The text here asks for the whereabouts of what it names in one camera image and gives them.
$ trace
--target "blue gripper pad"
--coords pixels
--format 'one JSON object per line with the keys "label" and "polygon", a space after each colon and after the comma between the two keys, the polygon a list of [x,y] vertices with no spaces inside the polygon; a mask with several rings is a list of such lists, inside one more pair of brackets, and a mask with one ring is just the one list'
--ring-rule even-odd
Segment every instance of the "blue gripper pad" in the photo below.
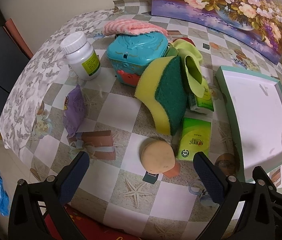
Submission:
{"label": "blue gripper pad", "polygon": [[73,162],[75,161],[76,164],[69,172],[66,179],[60,185],[59,201],[61,205],[69,203],[72,200],[74,193],[78,189],[81,180],[83,179],[83,176],[85,175],[89,167],[89,154],[84,152],[79,160],[77,160],[76,158],[73,160]]}
{"label": "blue gripper pad", "polygon": [[204,153],[196,153],[193,157],[193,167],[201,179],[203,185],[207,189],[212,201],[217,204],[222,204],[225,196],[224,185],[220,182],[218,177],[214,174],[213,164],[204,155]]}

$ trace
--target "floor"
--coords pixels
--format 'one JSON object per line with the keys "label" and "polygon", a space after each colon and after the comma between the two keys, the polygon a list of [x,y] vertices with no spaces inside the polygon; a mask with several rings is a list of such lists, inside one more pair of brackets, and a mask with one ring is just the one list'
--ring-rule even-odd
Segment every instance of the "floor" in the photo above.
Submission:
{"label": "floor", "polygon": [[[10,203],[19,179],[25,179],[28,183],[36,183],[37,179],[32,175],[28,167],[11,150],[4,148],[0,142],[0,175],[3,179],[3,187],[7,192]],[[0,214],[0,237],[7,239],[8,217]]]}

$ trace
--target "vase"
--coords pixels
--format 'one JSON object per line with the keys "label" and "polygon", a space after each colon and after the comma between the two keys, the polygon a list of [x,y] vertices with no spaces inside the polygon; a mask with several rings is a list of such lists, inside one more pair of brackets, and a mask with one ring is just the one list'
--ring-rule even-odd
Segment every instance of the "vase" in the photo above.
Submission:
{"label": "vase", "polygon": [[254,28],[251,25],[251,22],[248,21],[248,18],[244,15],[238,14],[238,11],[233,10],[230,7],[230,4],[223,5],[218,4],[219,9],[215,9],[217,14],[229,25],[244,31],[252,31]]}

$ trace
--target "green tissue pack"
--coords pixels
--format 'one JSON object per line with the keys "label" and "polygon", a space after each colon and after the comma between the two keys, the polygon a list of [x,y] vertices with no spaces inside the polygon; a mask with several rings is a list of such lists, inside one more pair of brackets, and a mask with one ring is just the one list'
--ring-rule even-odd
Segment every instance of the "green tissue pack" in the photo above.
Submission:
{"label": "green tissue pack", "polygon": [[197,97],[194,93],[189,93],[190,110],[200,114],[208,114],[214,111],[214,104],[212,103],[211,94],[208,87],[208,82],[203,78],[202,85],[204,87],[204,94],[202,98]]}
{"label": "green tissue pack", "polygon": [[176,159],[193,161],[193,156],[197,152],[203,152],[208,156],[210,133],[210,122],[183,118],[181,141]]}

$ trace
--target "white tray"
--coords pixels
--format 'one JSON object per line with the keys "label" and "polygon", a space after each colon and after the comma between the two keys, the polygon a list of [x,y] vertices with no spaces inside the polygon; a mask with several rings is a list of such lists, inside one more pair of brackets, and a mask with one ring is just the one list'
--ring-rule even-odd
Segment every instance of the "white tray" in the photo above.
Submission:
{"label": "white tray", "polygon": [[255,166],[270,172],[282,164],[282,85],[251,70],[221,66],[216,74],[239,157],[241,181],[252,181]]}

